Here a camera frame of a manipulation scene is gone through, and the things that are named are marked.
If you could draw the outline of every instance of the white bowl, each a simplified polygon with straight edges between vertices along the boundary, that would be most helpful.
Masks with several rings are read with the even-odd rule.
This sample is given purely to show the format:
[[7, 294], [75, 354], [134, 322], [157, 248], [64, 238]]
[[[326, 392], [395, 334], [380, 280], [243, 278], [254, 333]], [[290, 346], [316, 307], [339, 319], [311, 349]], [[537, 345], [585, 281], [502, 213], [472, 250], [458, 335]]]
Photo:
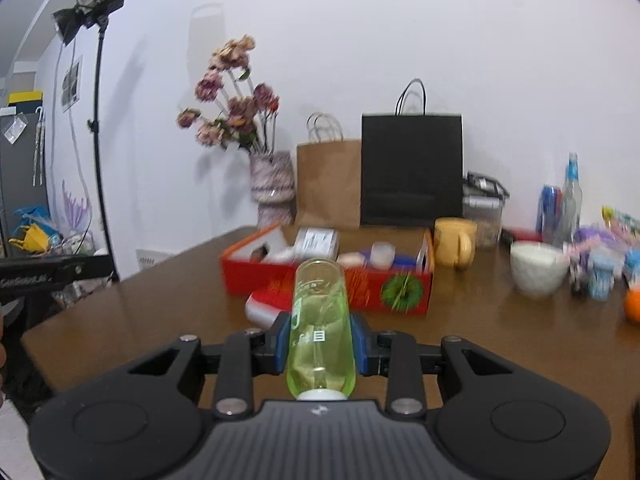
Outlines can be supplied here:
[[511, 245], [511, 275], [518, 290], [532, 298], [550, 296], [560, 287], [569, 257], [549, 244], [516, 242]]

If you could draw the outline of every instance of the white cup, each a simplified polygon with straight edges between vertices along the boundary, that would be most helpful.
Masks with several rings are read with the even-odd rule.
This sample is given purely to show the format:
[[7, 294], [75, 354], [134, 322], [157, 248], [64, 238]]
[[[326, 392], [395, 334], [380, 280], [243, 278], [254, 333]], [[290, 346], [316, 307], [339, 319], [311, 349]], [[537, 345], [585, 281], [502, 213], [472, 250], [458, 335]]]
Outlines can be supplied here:
[[376, 242], [371, 246], [369, 263], [380, 270], [388, 270], [394, 264], [396, 248], [386, 242]]

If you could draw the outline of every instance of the blue can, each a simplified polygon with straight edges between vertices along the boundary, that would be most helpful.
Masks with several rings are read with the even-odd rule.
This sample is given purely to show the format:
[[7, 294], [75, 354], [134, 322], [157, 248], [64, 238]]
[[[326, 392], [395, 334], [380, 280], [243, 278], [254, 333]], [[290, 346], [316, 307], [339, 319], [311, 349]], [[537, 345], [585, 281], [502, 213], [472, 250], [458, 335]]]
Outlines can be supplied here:
[[562, 203], [562, 190], [556, 186], [545, 186], [540, 194], [538, 203], [538, 221], [536, 231], [542, 235], [545, 243], [549, 244], [554, 239], [558, 220], [560, 217], [560, 205]]

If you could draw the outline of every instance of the hanging plastic bag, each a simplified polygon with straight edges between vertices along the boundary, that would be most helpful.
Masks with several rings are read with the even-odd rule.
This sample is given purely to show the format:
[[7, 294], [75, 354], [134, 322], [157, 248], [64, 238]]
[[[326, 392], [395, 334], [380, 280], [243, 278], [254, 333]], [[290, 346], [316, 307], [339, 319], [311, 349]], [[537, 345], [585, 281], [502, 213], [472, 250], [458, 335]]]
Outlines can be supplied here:
[[60, 238], [60, 234], [56, 229], [56, 226], [51, 220], [49, 213], [43, 206], [28, 206], [20, 209], [16, 209], [14, 211], [14, 215], [20, 217], [20, 223], [18, 227], [12, 233], [12, 236], [16, 236], [16, 233], [22, 226], [30, 226], [32, 224], [37, 224], [49, 237], [57, 237]]
[[24, 129], [27, 127], [27, 124], [29, 124], [27, 117], [23, 113], [17, 114], [13, 121], [7, 121], [2, 134], [6, 137], [6, 140], [13, 144], [18, 140], [18, 137], [20, 137]]

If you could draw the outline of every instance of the green plastic bottle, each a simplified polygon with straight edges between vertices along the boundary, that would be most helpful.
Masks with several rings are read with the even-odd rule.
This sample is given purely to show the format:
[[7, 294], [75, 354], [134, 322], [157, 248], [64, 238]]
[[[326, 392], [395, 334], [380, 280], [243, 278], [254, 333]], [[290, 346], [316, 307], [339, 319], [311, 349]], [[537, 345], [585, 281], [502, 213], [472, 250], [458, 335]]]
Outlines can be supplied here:
[[355, 387], [344, 274], [330, 260], [307, 260], [296, 271], [286, 378], [296, 398], [310, 390], [348, 396]]

